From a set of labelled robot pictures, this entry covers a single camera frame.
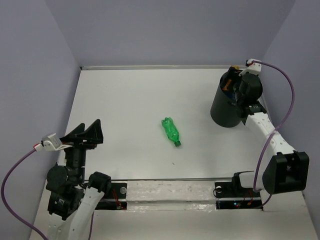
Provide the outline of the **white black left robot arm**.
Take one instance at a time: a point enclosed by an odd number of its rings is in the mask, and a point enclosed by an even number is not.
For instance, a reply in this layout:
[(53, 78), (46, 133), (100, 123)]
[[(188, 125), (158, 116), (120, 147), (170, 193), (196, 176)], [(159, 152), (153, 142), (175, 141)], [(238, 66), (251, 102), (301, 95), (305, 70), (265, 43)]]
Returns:
[(100, 119), (89, 127), (79, 124), (64, 137), (50, 134), (42, 138), (46, 151), (65, 153), (65, 164), (56, 164), (47, 173), (49, 240), (79, 240), (100, 200), (110, 194), (110, 176), (94, 172), (85, 183), (86, 153), (104, 142)]

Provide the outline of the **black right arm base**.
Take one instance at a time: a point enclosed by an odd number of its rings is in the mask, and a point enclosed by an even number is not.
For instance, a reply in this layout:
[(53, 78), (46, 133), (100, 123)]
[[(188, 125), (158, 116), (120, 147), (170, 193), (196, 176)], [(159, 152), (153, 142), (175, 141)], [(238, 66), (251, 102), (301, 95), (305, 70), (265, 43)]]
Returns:
[(251, 210), (263, 209), (261, 194), (254, 192), (252, 188), (242, 187), (240, 174), (236, 172), (231, 180), (217, 181), (212, 191), (216, 199), (217, 210)]

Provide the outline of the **orange plastic bottle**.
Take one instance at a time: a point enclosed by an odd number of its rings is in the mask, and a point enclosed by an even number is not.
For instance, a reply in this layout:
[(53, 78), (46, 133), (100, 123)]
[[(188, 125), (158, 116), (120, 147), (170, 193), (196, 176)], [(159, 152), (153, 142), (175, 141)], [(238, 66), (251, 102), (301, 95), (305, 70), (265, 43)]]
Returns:
[(232, 92), (234, 87), (235, 80), (232, 78), (226, 78), (222, 84), (222, 90), (224, 92)]

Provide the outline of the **clear bottle blue label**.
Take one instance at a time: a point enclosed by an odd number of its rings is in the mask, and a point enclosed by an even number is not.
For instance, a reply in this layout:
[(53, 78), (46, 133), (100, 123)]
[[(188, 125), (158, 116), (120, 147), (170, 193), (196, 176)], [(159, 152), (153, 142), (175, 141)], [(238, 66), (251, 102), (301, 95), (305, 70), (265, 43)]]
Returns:
[(238, 100), (238, 95), (237, 95), (236, 92), (230, 92), (230, 93), (228, 94), (228, 96), (229, 96), (230, 99), (232, 99), (232, 100), (234, 100), (234, 101), (237, 101), (237, 100)]

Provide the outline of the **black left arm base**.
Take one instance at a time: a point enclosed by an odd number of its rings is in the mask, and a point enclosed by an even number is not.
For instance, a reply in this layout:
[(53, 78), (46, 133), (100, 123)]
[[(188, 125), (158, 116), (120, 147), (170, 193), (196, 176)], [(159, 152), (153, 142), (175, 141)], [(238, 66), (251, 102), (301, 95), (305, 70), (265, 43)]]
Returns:
[(96, 206), (96, 210), (121, 211), (127, 209), (126, 181), (112, 181), (110, 191), (105, 194)]

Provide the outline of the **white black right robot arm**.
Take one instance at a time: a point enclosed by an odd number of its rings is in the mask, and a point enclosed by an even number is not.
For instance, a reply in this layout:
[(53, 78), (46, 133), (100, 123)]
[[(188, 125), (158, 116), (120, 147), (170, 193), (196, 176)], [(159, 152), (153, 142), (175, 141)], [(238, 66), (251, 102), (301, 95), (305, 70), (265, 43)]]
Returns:
[(236, 114), (263, 145), (254, 171), (241, 172), (230, 183), (235, 196), (252, 189), (270, 195), (302, 191), (307, 185), (309, 156), (293, 148), (274, 126), (266, 108), (261, 104), (263, 85), (262, 65), (252, 61), (245, 69), (231, 66), (222, 81), (222, 90), (231, 95)]

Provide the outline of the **green plastic bottle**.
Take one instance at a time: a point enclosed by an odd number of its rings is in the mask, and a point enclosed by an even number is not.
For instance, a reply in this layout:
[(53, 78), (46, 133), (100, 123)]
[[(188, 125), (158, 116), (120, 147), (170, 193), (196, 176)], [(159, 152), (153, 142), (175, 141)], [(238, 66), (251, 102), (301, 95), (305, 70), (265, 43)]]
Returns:
[(164, 128), (165, 134), (168, 139), (173, 142), (175, 147), (180, 147), (180, 134), (177, 127), (175, 126), (173, 119), (171, 117), (165, 117), (161, 121), (161, 125)]

